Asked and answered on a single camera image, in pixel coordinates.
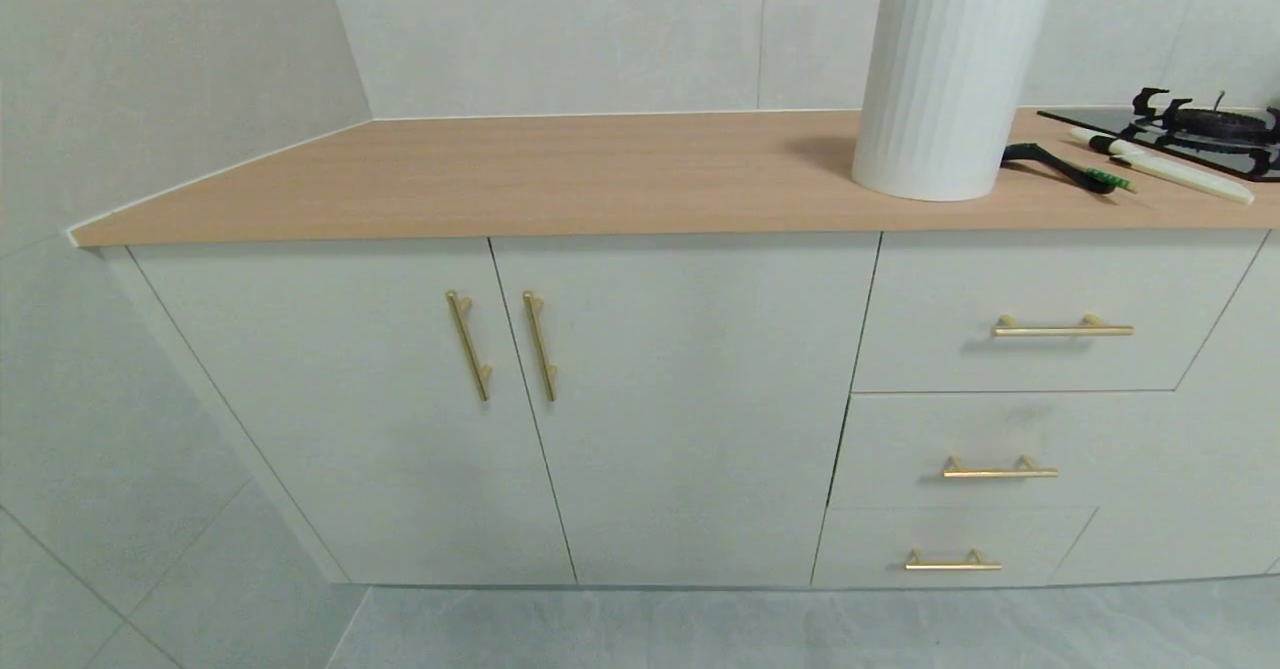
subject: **white knife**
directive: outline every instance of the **white knife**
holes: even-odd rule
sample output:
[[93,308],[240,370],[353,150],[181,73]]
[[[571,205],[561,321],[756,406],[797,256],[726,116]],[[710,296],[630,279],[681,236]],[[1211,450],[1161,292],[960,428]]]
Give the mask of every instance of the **white knife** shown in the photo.
[[[1201,169],[1189,168],[1187,164],[1172,162],[1170,159],[1153,157],[1153,155],[1147,153],[1140,146],[1130,145],[1125,139],[1116,139],[1116,137],[1108,136],[1108,133],[1088,130],[1080,127],[1073,128],[1069,133],[1074,145],[1111,153],[1112,162],[1120,164],[1121,168],[1132,168],[1134,171],[1160,177],[1162,180],[1189,185],[1190,189],[1203,191],[1204,194],[1221,196],[1222,200],[1238,201],[1238,203],[1253,203],[1253,192],[1248,191],[1239,182],[1229,180],[1229,178],[1217,177],[1217,174],[1202,171]],[[1106,141],[1094,142],[1093,139],[1097,139],[1097,137],[1102,137]]]

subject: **gas stove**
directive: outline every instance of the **gas stove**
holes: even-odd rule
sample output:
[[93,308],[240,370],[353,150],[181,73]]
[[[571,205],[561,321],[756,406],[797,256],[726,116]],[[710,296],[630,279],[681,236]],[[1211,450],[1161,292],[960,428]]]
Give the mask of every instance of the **gas stove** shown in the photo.
[[1221,93],[1211,109],[1188,107],[1189,98],[1152,107],[1151,100],[1162,93],[1169,90],[1142,90],[1133,109],[1046,109],[1039,114],[1112,133],[1243,180],[1280,182],[1280,109],[1225,113],[1219,109]]

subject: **kitchen cabinet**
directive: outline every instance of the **kitchen cabinet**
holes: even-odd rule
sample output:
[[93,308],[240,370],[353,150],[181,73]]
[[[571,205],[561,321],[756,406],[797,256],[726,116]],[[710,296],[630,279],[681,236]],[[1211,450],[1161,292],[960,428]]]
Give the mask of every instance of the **kitchen cabinet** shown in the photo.
[[[351,581],[977,587],[1249,574],[1280,556],[1280,244],[1262,239],[548,235],[132,256],[163,303],[152,317],[265,459],[255,476]],[[996,310],[1115,313],[1135,333],[992,349]],[[956,349],[964,333],[982,336]],[[1092,391],[1111,385],[1129,391]],[[943,478],[951,455],[1004,476]],[[1057,476],[1016,476],[1021,455]],[[1000,571],[946,567],[973,549]],[[905,571],[913,550],[943,568]]]
[[581,583],[809,583],[877,239],[493,240]]
[[[274,477],[355,582],[573,582],[488,242],[138,246]],[[481,365],[481,399],[445,292]]]

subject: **black handle brush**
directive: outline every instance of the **black handle brush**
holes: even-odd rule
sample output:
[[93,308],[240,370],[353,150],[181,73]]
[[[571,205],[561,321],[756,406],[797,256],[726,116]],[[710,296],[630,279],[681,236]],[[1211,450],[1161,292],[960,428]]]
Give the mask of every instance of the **black handle brush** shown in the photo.
[[1055,157],[1055,155],[1048,153],[1047,148],[1041,145],[1010,145],[1005,148],[1004,157],[1000,159],[1001,164],[1005,162],[1042,162],[1046,166],[1056,169],[1062,177],[1069,178],[1074,185],[1080,187],[1080,189],[1091,191],[1093,194],[1111,194],[1116,191],[1116,187],[1125,191],[1129,189],[1129,180],[1123,177],[1115,177],[1115,174],[1107,174],[1102,169],[1092,168],[1076,168],[1075,164],[1065,162],[1061,159]]

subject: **black glass cooktop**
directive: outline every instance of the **black glass cooktop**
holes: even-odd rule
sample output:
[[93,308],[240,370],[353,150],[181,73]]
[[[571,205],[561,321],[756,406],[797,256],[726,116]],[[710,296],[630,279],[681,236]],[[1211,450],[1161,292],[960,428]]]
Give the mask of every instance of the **black glass cooktop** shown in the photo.
[[[1235,116],[1256,118],[1271,127],[1277,120],[1270,113],[1234,109],[1233,113]],[[1129,107],[1046,109],[1039,114],[1069,125],[1112,133],[1134,145],[1148,146],[1243,180],[1280,182],[1280,142],[1239,137],[1213,139],[1188,130],[1166,130],[1160,125],[1158,118],[1139,116]]]

